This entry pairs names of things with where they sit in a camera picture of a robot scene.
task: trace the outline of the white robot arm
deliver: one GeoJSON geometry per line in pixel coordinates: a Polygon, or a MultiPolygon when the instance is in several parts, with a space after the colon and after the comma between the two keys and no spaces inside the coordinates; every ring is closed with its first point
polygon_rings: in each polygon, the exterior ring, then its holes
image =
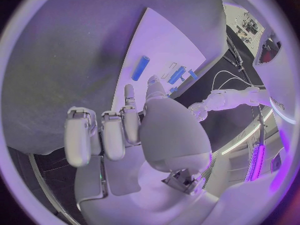
{"type": "Polygon", "coordinates": [[[207,118],[209,111],[234,109],[241,104],[249,106],[262,104],[270,107],[270,96],[267,90],[255,86],[240,91],[235,89],[213,90],[207,99],[192,104],[188,109],[196,116],[198,122],[201,122],[207,118]]]}

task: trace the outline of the blue object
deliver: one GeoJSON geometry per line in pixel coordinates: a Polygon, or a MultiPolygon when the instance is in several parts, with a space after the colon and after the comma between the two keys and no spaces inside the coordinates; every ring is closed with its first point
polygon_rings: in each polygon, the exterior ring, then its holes
{"type": "Polygon", "coordinates": [[[185,79],[182,78],[182,75],[185,74],[186,69],[181,66],[176,72],[173,73],[173,75],[171,76],[171,78],[169,79],[169,81],[167,81],[169,84],[174,84],[176,83],[176,81],[178,79],[181,79],[182,81],[184,81],[185,79]]]}
{"type": "Polygon", "coordinates": [[[196,75],[196,73],[194,73],[194,72],[192,71],[192,69],[189,70],[188,73],[192,76],[193,79],[196,80],[196,79],[198,78],[198,76],[196,75]]]}
{"type": "Polygon", "coordinates": [[[140,76],[142,75],[143,71],[145,70],[147,64],[149,63],[150,58],[147,56],[142,56],[136,69],[133,72],[133,75],[131,76],[133,81],[139,80],[140,76]]]}
{"type": "Polygon", "coordinates": [[[173,93],[173,92],[176,92],[177,90],[178,90],[177,87],[172,87],[172,88],[170,89],[170,92],[173,93]]]}

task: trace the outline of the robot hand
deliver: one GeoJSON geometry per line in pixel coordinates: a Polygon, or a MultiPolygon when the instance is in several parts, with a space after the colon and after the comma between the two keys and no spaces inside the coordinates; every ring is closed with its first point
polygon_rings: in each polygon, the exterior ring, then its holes
{"type": "Polygon", "coordinates": [[[238,105],[247,104],[249,106],[264,105],[269,100],[266,90],[260,90],[258,87],[250,86],[245,90],[221,89],[213,90],[207,99],[197,102],[188,107],[189,111],[197,118],[198,122],[207,118],[208,112],[234,109],[238,105]]]}

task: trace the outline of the black floor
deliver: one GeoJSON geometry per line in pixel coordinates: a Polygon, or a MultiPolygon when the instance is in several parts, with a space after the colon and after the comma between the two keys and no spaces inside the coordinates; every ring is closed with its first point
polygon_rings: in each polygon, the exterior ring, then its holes
{"type": "MultiPolygon", "coordinates": [[[[227,32],[239,50],[243,59],[245,70],[253,84],[262,84],[259,76],[252,67],[254,57],[251,52],[229,27],[227,27],[227,32]]],[[[233,59],[230,52],[227,52],[226,56],[233,59]]],[[[195,102],[201,102],[203,99],[206,99],[210,94],[215,74],[221,70],[228,70],[237,76],[241,76],[233,65],[222,58],[188,91],[186,91],[182,96],[176,98],[176,100],[188,107],[195,102]]],[[[215,88],[218,88],[229,78],[229,74],[221,73],[216,79],[215,88]]],[[[237,90],[244,90],[245,88],[245,84],[236,79],[231,80],[223,87],[223,89],[237,90]]],[[[256,116],[257,109],[255,107],[253,108],[253,112],[254,116],[256,116]]],[[[235,109],[210,111],[207,119],[201,124],[208,134],[212,151],[214,152],[242,132],[252,120],[253,114],[251,107],[247,105],[240,105],[235,109]]],[[[68,164],[64,149],[60,148],[49,155],[35,155],[35,159],[46,183],[56,198],[61,202],[62,206],[80,224],[86,224],[76,206],[74,194],[76,169],[68,164]]]]}

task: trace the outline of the purple led strip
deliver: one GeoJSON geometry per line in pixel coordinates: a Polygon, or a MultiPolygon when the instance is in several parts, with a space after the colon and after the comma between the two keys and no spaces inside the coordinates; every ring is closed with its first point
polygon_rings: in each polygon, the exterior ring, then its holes
{"type": "Polygon", "coordinates": [[[245,182],[256,180],[261,173],[265,155],[265,146],[259,145],[253,149],[251,163],[245,178],[245,182]]]}

